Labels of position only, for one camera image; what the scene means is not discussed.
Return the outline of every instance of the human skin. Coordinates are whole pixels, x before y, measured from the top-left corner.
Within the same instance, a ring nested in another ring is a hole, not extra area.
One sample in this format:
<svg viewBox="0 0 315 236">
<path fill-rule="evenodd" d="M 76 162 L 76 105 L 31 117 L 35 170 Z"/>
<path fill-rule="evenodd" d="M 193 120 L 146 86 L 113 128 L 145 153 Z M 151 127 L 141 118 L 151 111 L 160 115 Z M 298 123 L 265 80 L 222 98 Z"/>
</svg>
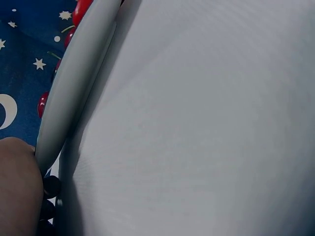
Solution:
<svg viewBox="0 0 315 236">
<path fill-rule="evenodd" d="M 0 140 L 0 235 L 35 235 L 42 200 L 34 148 L 17 138 Z"/>
</svg>

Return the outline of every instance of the white dot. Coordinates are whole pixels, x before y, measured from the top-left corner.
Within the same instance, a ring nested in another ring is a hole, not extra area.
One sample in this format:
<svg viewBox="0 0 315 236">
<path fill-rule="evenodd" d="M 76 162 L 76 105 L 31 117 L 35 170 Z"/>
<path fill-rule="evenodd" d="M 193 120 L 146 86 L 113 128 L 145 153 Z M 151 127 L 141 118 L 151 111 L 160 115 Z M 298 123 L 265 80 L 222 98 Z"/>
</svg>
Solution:
<svg viewBox="0 0 315 236">
<path fill-rule="evenodd" d="M 54 41 L 55 42 L 60 42 L 60 37 L 59 36 L 55 36 Z"/>
</svg>

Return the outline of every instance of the green stem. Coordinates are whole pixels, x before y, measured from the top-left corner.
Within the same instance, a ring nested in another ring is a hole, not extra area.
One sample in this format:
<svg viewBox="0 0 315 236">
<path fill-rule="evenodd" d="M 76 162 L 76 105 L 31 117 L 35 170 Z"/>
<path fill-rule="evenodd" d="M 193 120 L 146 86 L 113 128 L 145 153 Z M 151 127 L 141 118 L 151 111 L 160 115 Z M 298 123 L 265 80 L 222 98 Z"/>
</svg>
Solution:
<svg viewBox="0 0 315 236">
<path fill-rule="evenodd" d="M 52 55 L 55 58 L 58 58 L 59 60 L 61 60 L 61 57 L 58 57 L 56 54 L 52 53 L 52 52 L 47 52 L 48 54 Z"/>
<path fill-rule="evenodd" d="M 67 30 L 69 30 L 69 29 L 71 29 L 71 28 L 74 28 L 75 26 L 69 26 L 69 27 L 67 27 L 67 28 L 65 28 L 63 31 L 61 31 L 61 33 L 64 33 L 64 32 L 66 32 Z"/>
</svg>

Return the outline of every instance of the black bead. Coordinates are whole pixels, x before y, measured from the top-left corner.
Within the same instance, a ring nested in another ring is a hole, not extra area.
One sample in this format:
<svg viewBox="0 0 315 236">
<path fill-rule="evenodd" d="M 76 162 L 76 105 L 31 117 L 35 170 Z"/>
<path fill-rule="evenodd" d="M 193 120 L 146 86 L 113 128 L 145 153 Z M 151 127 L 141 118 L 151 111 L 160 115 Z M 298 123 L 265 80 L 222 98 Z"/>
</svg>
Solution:
<svg viewBox="0 0 315 236">
<path fill-rule="evenodd" d="M 41 220 L 37 226 L 36 236 L 56 236 L 56 229 L 47 220 Z"/>
<path fill-rule="evenodd" d="M 40 216 L 41 220 L 50 220 L 56 216 L 56 208 L 52 202 L 44 199 L 41 205 Z"/>
<path fill-rule="evenodd" d="M 43 179 L 44 198 L 51 199 L 56 197 L 61 190 L 61 182 L 56 176 L 49 176 Z"/>
</svg>

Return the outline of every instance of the curved gray edge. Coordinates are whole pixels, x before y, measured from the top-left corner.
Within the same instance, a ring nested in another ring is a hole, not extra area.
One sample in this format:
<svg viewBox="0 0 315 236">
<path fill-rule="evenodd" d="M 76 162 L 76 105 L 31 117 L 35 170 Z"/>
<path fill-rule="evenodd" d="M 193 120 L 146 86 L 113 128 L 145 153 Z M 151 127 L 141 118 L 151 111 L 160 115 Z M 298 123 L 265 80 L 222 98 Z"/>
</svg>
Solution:
<svg viewBox="0 0 315 236">
<path fill-rule="evenodd" d="M 48 97 L 35 157 L 42 175 L 55 162 L 72 121 L 91 89 L 104 46 L 120 7 L 117 0 L 94 0 L 63 57 Z"/>
</svg>

